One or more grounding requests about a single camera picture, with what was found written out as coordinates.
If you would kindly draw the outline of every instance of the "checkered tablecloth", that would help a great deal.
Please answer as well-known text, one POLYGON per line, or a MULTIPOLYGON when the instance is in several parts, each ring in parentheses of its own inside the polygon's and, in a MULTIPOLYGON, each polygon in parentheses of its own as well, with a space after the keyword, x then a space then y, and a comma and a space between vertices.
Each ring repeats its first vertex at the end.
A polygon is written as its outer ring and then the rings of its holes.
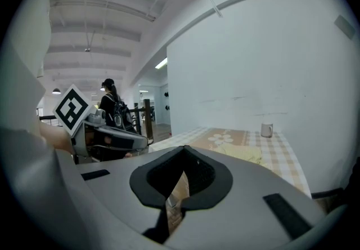
MULTIPOLYGON (((149 146, 149 152, 166 149, 168 147, 190 145, 204 137, 214 128, 196 128, 192 131, 176 135, 164 141, 149 146)), ((241 144, 243 146, 258 147, 262 152, 262 160, 275 174, 292 184, 307 196, 311 197, 310 189, 299 161, 285 136, 274 132, 271 138, 261 137, 259 132, 244 131, 241 144)))

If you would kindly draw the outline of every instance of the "white mug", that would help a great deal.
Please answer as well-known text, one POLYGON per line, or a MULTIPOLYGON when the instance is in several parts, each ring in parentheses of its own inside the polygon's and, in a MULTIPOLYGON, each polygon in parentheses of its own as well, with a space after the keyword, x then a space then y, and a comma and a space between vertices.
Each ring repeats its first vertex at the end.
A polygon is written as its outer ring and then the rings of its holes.
POLYGON ((261 124, 261 136, 266 138, 272 137, 272 125, 273 124, 261 124))

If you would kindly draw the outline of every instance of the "black backpack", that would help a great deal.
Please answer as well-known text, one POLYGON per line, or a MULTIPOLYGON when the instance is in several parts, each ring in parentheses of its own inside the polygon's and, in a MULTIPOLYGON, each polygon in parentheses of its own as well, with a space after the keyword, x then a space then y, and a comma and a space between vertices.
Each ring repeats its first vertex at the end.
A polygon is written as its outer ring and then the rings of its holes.
POLYGON ((118 102, 114 100, 112 94, 107 94, 106 97, 108 97, 111 101, 115 103, 114 111, 111 115, 115 123, 115 126, 118 128, 122 128, 124 130, 128 130, 129 128, 132 128, 133 124, 132 124, 130 110, 128 106, 121 101, 120 96, 118 95, 119 98, 118 102))

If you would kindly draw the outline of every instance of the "ceiling light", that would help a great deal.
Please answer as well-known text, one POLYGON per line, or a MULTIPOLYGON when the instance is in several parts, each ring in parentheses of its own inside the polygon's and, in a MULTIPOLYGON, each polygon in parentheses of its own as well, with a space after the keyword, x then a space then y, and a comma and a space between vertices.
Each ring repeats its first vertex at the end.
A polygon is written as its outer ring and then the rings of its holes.
POLYGON ((59 90, 59 88, 55 88, 55 89, 52 91, 52 93, 53 93, 54 95, 60 95, 60 94, 61 94, 61 91, 59 90))
POLYGON ((166 57, 163 61, 161 61, 155 68, 160 69, 162 66, 168 63, 168 58, 166 57))

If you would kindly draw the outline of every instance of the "floral pattern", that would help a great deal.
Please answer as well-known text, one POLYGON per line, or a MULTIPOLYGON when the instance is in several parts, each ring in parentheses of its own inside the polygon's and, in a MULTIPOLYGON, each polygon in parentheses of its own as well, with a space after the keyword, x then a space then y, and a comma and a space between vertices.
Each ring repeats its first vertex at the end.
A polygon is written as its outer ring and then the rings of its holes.
POLYGON ((220 135, 215 134, 214 137, 208 138, 209 141, 213 141, 216 145, 221 145, 223 143, 231 143, 234 140, 231 139, 230 135, 220 135))

